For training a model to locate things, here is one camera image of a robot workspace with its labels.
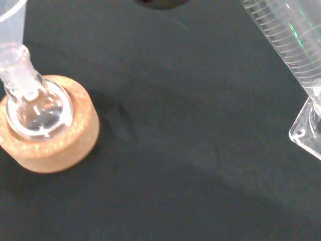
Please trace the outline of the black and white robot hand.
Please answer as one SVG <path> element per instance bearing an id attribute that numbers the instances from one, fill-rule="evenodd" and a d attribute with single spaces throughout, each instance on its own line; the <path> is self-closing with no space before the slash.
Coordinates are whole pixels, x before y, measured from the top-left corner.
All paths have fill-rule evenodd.
<path id="1" fill-rule="evenodd" d="M 188 0 L 136 0 L 136 3 L 155 10 L 168 10 L 181 6 Z"/>

